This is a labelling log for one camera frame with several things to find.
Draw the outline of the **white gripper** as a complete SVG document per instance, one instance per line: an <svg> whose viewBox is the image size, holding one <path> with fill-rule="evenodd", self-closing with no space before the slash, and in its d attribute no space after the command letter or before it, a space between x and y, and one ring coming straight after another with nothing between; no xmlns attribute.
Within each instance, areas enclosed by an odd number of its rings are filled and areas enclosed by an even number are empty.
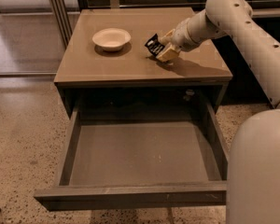
<svg viewBox="0 0 280 224"><path fill-rule="evenodd" d="M176 28L169 31L166 35L159 39L159 42L166 45L165 48L157 55L156 59L162 63L171 61L179 56L180 50L191 51L200 46L190 36L188 31L188 23L190 18L180 22Z"/></svg>

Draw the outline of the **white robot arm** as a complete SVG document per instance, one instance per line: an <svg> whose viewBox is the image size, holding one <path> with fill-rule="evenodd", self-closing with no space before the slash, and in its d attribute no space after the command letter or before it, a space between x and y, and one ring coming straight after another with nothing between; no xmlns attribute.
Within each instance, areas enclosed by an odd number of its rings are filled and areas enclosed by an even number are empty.
<svg viewBox="0 0 280 224"><path fill-rule="evenodd" d="M245 0L206 0L205 9L161 38L167 62L206 39L227 35L270 107L238 127L229 150L226 224L280 224L280 42L252 20Z"/></svg>

